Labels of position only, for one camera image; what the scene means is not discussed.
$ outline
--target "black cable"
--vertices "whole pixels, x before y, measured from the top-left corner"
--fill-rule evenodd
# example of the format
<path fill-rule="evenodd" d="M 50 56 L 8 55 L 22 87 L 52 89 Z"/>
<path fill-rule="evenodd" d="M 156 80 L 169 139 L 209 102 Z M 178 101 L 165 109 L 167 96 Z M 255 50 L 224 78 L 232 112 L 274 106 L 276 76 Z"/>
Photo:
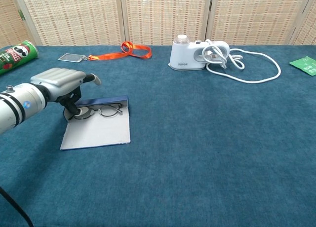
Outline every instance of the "black cable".
<path fill-rule="evenodd" d="M 19 212 L 19 214 L 25 219 L 25 221 L 28 223 L 29 227 L 34 227 L 31 219 L 28 217 L 28 215 L 23 211 L 23 209 L 12 199 L 12 197 L 5 192 L 5 190 L 0 187 L 0 194 L 14 207 L 15 210 Z"/>

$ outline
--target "lanyard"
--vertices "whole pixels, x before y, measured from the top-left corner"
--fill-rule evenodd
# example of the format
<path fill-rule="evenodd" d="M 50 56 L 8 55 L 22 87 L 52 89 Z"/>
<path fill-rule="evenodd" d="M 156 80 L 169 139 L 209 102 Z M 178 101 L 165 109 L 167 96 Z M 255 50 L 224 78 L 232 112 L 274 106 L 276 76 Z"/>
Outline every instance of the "lanyard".
<path fill-rule="evenodd" d="M 103 54 L 99 56 L 89 55 L 86 59 L 88 61 L 93 61 L 93 60 L 112 60 L 112 59 L 123 58 L 127 56 L 132 56 L 132 57 L 141 58 L 141 59 L 150 59 L 152 57 L 152 50 L 151 48 L 147 46 L 137 45 L 137 44 L 133 44 L 132 42 L 125 41 L 122 43 L 120 48 L 122 49 L 123 53 L 108 53 L 108 54 Z M 148 53 L 143 56 L 138 56 L 133 53 L 134 49 L 145 50 L 145 51 L 148 51 Z"/>

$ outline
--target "can lid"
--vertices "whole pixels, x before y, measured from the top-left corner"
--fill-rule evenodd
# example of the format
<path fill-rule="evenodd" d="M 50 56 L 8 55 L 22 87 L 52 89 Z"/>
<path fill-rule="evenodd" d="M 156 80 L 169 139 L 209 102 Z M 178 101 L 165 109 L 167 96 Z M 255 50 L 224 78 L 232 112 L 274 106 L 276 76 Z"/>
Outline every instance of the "can lid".
<path fill-rule="evenodd" d="M 32 42 L 30 42 L 29 40 L 25 40 L 23 42 L 26 42 L 26 43 L 30 44 L 31 46 L 33 46 L 35 51 L 36 51 L 36 53 L 37 53 L 37 55 L 39 56 L 39 51 L 38 51 L 38 49 L 35 47 L 35 45 Z"/>

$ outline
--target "teal tablecloth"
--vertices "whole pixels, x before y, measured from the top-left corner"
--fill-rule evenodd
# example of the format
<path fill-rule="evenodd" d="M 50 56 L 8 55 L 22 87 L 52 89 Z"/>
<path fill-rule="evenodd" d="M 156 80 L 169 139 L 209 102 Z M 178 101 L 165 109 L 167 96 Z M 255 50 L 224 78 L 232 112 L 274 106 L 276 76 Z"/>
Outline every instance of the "teal tablecloth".
<path fill-rule="evenodd" d="M 53 67 L 97 74 L 82 98 L 129 96 L 131 143 L 60 151 L 63 107 L 47 108 L 0 137 L 0 185 L 37 227 L 315 226 L 316 77 L 289 65 L 316 46 L 243 46 L 272 56 L 281 76 L 243 84 L 168 67 L 171 47 L 153 57 L 58 61 L 118 46 L 39 47 L 39 58 L 0 76 L 0 88 Z M 244 79 L 276 74 L 246 55 Z M 0 226 L 25 226 L 0 198 Z"/>

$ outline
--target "green can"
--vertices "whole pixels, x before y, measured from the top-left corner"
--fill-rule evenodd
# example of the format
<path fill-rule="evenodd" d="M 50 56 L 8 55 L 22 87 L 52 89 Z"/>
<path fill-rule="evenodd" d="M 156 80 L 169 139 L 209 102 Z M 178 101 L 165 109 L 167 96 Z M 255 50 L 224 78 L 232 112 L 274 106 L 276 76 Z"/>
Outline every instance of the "green can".
<path fill-rule="evenodd" d="M 0 75 L 37 58 L 38 55 L 38 50 L 28 40 L 4 51 L 0 51 Z"/>

